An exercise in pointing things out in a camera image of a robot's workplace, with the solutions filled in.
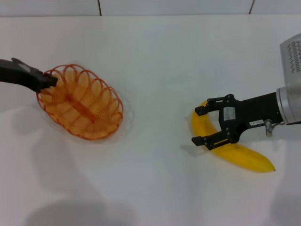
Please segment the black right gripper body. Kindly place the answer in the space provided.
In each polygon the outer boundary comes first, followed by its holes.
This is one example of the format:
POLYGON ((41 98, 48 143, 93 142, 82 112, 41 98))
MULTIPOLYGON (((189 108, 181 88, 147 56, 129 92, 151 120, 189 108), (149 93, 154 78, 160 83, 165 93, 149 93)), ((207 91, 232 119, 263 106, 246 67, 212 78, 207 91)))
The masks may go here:
POLYGON ((236 143, 244 131, 264 126, 268 120, 271 124, 281 123, 275 92, 243 101, 229 94, 218 106, 221 127, 218 142, 236 143))

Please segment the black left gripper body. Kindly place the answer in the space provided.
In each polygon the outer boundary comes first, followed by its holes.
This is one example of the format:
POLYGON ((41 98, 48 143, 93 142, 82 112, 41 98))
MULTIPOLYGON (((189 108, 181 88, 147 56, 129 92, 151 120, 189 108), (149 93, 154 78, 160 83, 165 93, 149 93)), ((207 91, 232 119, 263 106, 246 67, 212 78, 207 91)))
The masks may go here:
POLYGON ((0 81, 21 85, 34 92, 44 89, 43 72, 16 58, 0 60, 0 81))

